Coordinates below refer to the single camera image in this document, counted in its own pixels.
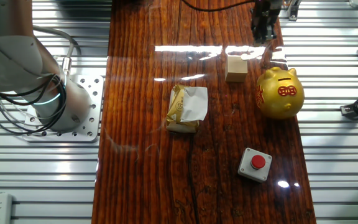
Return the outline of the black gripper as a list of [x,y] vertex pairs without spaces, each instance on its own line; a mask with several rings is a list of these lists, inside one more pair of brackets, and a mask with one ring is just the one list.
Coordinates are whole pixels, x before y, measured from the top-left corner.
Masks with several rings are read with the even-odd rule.
[[253,0],[254,8],[252,10],[251,30],[254,43],[258,41],[263,44],[266,40],[266,19],[276,19],[283,6],[283,0]]

